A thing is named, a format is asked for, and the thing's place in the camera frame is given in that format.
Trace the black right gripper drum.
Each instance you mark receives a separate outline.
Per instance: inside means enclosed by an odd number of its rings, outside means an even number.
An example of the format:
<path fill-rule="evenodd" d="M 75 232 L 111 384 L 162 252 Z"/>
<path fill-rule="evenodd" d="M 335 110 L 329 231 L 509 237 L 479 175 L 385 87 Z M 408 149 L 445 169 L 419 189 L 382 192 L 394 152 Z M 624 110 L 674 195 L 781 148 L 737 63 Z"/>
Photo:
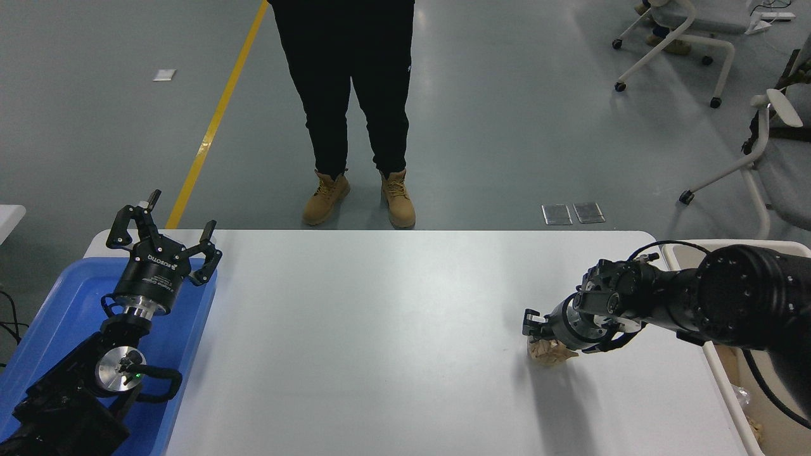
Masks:
<path fill-rule="evenodd" d="M 550 338 L 564 344 L 567 349 L 579 350 L 579 338 L 568 320 L 567 303 L 559 303 L 556 308 L 545 315 Z"/>

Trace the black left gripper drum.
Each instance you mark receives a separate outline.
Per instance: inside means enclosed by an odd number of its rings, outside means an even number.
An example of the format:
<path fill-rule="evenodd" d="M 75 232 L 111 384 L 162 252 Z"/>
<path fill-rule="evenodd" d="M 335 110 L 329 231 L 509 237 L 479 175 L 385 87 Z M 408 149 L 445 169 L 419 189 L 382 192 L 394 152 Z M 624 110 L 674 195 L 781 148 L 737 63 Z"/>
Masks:
<path fill-rule="evenodd" d="M 184 278 L 191 272 L 190 260 L 177 259 L 185 245 L 166 236 L 160 236 L 160 249 L 149 239 L 136 243 L 130 260 L 114 288 L 114 304 L 133 308 L 136 303 L 153 303 L 155 314 L 169 314 Z"/>

